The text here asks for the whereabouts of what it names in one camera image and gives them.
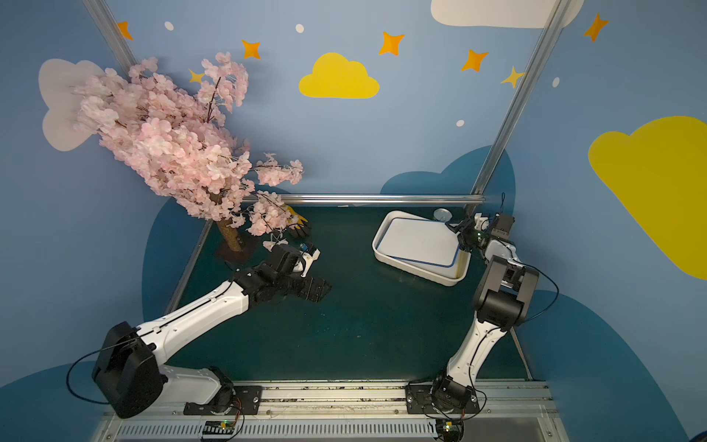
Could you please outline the blue-framed whiteboard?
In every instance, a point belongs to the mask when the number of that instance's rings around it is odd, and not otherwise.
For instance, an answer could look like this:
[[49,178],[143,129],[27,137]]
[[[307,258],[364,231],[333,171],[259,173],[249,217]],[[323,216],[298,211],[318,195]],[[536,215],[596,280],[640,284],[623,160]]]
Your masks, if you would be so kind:
[[376,242],[376,250],[409,263],[450,268],[458,261],[457,235],[444,223],[394,217]]

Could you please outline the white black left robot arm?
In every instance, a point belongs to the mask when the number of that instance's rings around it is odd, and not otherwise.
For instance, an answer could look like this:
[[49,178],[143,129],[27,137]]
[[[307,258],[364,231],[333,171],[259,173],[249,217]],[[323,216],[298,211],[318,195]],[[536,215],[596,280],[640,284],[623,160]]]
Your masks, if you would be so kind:
[[182,404],[203,414],[244,414],[233,382],[218,368],[169,366],[173,355],[221,323],[276,296],[319,302],[330,291],[309,270],[320,258],[311,243],[277,243],[267,259],[235,272],[211,292],[156,320],[133,327],[121,322],[108,331],[92,379],[121,419],[155,405]]

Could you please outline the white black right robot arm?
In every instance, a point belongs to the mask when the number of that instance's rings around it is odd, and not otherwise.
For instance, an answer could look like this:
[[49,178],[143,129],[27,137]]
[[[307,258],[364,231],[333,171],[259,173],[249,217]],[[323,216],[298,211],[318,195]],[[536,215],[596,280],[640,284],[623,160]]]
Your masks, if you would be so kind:
[[472,299],[473,323],[430,390],[432,405],[443,414],[480,410],[475,384],[482,364],[508,331],[528,321],[541,273],[517,256],[510,241],[514,222],[511,215],[476,213],[449,225],[464,252],[481,255],[485,270]]

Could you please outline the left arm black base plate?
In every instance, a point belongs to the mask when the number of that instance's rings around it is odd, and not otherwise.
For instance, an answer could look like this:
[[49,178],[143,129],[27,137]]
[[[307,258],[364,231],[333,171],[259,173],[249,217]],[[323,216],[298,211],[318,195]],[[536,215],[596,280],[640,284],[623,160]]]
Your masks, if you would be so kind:
[[262,386],[222,387],[208,403],[186,403],[184,415],[256,415],[263,396]]

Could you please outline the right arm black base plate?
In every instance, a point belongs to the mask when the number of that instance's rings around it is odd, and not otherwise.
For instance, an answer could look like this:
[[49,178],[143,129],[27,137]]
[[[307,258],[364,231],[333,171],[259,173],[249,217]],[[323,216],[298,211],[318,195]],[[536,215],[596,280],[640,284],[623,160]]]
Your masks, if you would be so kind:
[[481,410],[475,390],[450,379],[442,379],[434,384],[410,383],[404,387],[404,391],[409,414],[471,416]]

